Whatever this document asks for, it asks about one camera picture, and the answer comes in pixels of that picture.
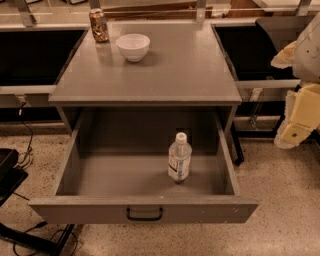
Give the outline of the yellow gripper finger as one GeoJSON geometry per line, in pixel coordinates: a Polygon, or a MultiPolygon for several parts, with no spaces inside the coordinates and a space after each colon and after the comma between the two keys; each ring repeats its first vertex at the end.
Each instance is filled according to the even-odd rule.
{"type": "Polygon", "coordinates": [[[294,50],[296,42],[293,41],[284,47],[276,56],[273,57],[271,65],[275,68],[285,69],[291,67],[294,62],[294,50]]]}
{"type": "Polygon", "coordinates": [[[297,92],[286,95],[285,118],[277,130],[274,144],[291,149],[307,139],[320,126],[320,85],[304,83],[297,92]]]}

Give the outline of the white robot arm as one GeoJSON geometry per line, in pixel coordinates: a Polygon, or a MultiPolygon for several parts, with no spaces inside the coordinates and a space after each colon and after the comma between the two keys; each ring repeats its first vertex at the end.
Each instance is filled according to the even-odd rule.
{"type": "Polygon", "coordinates": [[[273,57],[271,65],[280,69],[291,67],[293,75],[300,79],[298,91],[287,92],[284,120],[274,138],[277,147],[291,149],[320,125],[320,14],[296,41],[273,57]]]}

